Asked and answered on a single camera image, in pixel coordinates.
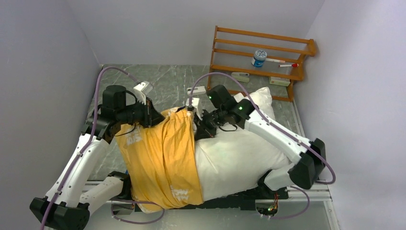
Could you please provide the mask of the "white pillow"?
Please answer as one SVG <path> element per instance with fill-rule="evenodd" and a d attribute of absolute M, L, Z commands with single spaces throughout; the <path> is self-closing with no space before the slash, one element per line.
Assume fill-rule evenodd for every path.
<path fill-rule="evenodd" d="M 268 170 L 290 164 L 278 148 L 230 124 L 195 142 L 195 161 L 204 201 L 253 189 Z"/>

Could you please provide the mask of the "blue orange cartoon pillowcase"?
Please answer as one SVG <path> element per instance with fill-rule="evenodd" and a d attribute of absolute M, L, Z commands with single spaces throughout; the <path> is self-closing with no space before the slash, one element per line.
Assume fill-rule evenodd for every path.
<path fill-rule="evenodd" d="M 192 112 L 174 107 L 151 128 L 121 126 L 117 146 L 131 179 L 132 199 L 144 213 L 203 203 L 195 161 Z"/>

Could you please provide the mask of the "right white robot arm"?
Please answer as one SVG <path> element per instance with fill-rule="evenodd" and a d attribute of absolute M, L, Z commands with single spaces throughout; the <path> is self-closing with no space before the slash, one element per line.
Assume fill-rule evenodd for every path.
<path fill-rule="evenodd" d="M 232 96 L 223 85 L 207 92 L 216 106 L 202 109 L 198 98 L 186 102 L 194 113 L 197 168 L 203 190 L 226 194 L 258 187 L 263 198 L 278 189 L 308 190 L 326 167 L 325 146 L 285 128 L 268 115 L 271 95 L 261 88 Z"/>

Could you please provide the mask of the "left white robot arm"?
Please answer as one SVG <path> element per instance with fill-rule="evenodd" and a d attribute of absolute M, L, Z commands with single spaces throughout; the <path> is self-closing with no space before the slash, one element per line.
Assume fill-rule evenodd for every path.
<path fill-rule="evenodd" d="M 62 174 L 42 198 L 30 203 L 30 210 L 42 227 L 56 230 L 82 230 L 90 216 L 112 198 L 127 199 L 133 186 L 130 176 L 111 172 L 97 186 L 84 192 L 83 188 L 99 157 L 115 137 L 122 125 L 140 125 L 150 128 L 164 120 L 155 110 L 147 94 L 151 85 L 144 81 L 132 91 L 121 85 L 110 85 L 86 120 L 77 146 Z"/>

